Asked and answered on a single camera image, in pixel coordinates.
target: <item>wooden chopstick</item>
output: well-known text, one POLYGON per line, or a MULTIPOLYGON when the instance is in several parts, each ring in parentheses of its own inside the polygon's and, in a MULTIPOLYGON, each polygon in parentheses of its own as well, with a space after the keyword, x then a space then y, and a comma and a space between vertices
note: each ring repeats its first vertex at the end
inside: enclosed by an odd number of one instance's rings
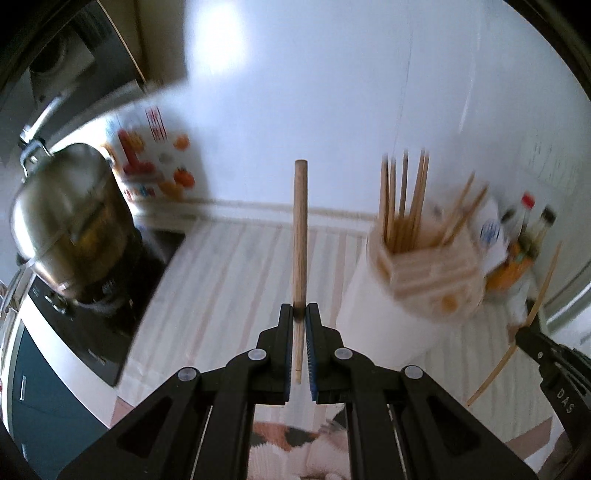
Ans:
POLYGON ((466 185, 464 186, 464 189, 462 190, 462 193, 457 198, 456 203, 453 204, 452 209, 450 210, 449 214, 447 215, 447 218, 443 222, 443 225, 441 226, 439 233, 433 239, 433 241, 431 242, 431 245, 429 245, 430 247, 438 247, 441 244, 443 238, 445 237, 445 234, 447 233, 447 230, 451 227, 452 222, 457 215, 457 211, 460 209, 460 207, 464 203, 464 200, 466 199, 466 195, 468 195, 468 192, 470 191, 470 187, 472 186, 472 182, 474 181, 474 176, 475 176, 475 173, 472 172, 470 175, 470 178, 468 179, 468 181, 466 182, 466 185))
POLYGON ((388 155, 382 157, 382 172, 379 184, 379 213, 378 225, 382 241, 387 241, 388 229, 388 155))
POLYGON ((402 183, 400 186, 400 206, 398 207, 398 225, 396 233, 396 244, 394 253, 400 253, 402 248, 402 237, 404 234, 405 210, 406 210, 406 191, 407 191, 407 180, 408 180, 408 150, 404 151, 402 156, 402 183))
MULTIPOLYGON (((544 279, 544 283, 540 288, 540 293, 538 294, 538 298, 536 299, 534 306, 532 307, 530 314, 525 319, 524 326, 529 327, 532 322, 534 321, 535 316, 537 315, 542 302, 544 301, 544 296, 546 295, 546 290, 548 290, 548 286, 550 285, 550 280, 552 280, 552 274, 554 273, 554 269, 558 263, 558 255, 560 253, 560 247, 562 242, 559 242, 556 246, 556 251, 554 252, 554 257, 552 257, 552 262, 550 262, 550 268, 548 269, 548 273, 546 274, 546 278, 544 279)), ((509 362, 515 351, 517 350, 517 345, 511 345, 509 349, 503 355, 503 358, 499 361, 496 367, 492 370, 490 375, 486 377, 486 380, 482 383, 480 387, 474 392, 474 394, 468 399, 466 402, 466 406, 471 406, 478 398, 485 392, 485 390, 489 387, 491 383, 493 383, 494 379, 501 373, 504 366, 509 362)))
POLYGON ((425 153, 425 162, 423 164, 423 172, 421 176, 421 191, 418 196, 417 214, 413 223, 413 234, 411 235, 411 246, 416 247, 418 232, 421 229, 421 216, 423 214, 423 204, 425 203, 425 192, 427 190, 427 173, 429 171, 429 152, 425 153))
POLYGON ((396 241, 396 162, 390 161, 390 185, 388 187, 388 228, 386 231, 386 247, 394 251, 396 241))
POLYGON ((304 355, 304 314, 308 265, 308 162, 295 161, 293 309, 295 337, 295 381, 301 383, 304 355))
POLYGON ((463 215, 462 218, 460 218, 460 220, 458 221, 458 223, 455 224, 455 226, 452 229, 452 232, 450 233, 449 237, 443 242, 443 246, 444 247, 452 244, 452 242, 456 238, 457 234, 460 233, 460 230, 462 229, 462 227, 466 224, 466 222, 470 219, 470 217, 477 210, 478 206, 480 205, 480 203, 482 202, 482 200, 486 196, 486 192, 488 192, 488 185, 485 186, 480 191, 480 193, 478 194, 478 197, 476 197, 476 200, 474 200, 474 202, 472 202, 472 205, 470 206, 470 208, 468 209, 468 211, 463 215))
POLYGON ((411 248, 413 240, 414 224, 417 219, 418 197, 421 192, 423 180, 423 168, 425 166, 425 149, 421 150, 421 158, 418 161, 417 178, 414 182, 413 201, 410 204, 408 223, 404 226, 404 239, 402 240, 402 251, 407 252, 411 248))

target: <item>white container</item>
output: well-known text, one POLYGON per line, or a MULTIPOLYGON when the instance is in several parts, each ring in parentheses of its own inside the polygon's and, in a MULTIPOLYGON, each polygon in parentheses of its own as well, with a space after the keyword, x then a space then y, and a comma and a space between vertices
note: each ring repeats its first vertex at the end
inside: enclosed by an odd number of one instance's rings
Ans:
MULTIPOLYGON (((429 234, 421 236, 425 241, 431 237, 429 234)), ((336 328, 347 347, 367 355, 377 365, 399 369, 471 317, 482 301, 484 278, 478 269, 478 257, 467 230, 447 249, 390 256, 390 265, 384 254, 379 235, 372 232, 367 249, 361 254, 343 298, 336 328), (378 267, 379 255, 384 260, 381 268, 378 267), (412 286, 412 282, 420 283, 425 277, 402 279, 395 273, 396 269, 401 272, 404 264, 416 266, 417 262, 420 265, 423 261, 425 263, 422 268, 428 268, 434 265, 431 262, 433 255, 446 256, 448 261, 454 257, 467 259, 476 265, 477 273, 468 275, 459 282, 448 282, 401 297, 401 290, 397 286, 400 287, 403 283, 412 286), (389 273, 388 269, 392 267, 395 269, 394 273, 389 273), (441 307, 441 298, 449 293, 456 295, 453 313, 446 313, 445 308, 441 307)), ((427 275, 433 275, 433 272, 429 271, 427 275)))

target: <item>dark blue cabinet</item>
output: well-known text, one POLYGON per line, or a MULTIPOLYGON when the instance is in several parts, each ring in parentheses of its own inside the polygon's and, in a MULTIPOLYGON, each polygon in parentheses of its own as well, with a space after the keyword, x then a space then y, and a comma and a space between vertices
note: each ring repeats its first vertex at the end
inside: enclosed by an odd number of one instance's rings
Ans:
POLYGON ((12 390, 15 443, 42 480, 57 474, 107 428, 68 390, 25 329, 12 390))

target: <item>pot lid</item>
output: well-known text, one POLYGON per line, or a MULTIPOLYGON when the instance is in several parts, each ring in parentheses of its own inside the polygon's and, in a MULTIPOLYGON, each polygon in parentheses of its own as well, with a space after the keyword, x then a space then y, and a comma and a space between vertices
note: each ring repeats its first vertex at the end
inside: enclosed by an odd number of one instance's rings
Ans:
POLYGON ((20 254, 26 259, 38 255, 69 228, 110 173, 100 152, 86 144, 72 144, 40 160, 12 203, 11 232, 20 254))

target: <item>stainless steel pot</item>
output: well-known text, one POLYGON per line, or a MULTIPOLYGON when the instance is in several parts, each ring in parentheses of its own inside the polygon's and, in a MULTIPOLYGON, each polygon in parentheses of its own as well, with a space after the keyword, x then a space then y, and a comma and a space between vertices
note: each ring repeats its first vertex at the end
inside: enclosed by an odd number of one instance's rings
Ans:
POLYGON ((107 277, 124 253, 134 224, 115 177, 99 151, 73 144, 50 154, 39 140, 22 152, 25 180, 12 203, 14 241, 55 292, 80 300, 107 277), (43 150, 29 174, 27 160, 43 150))

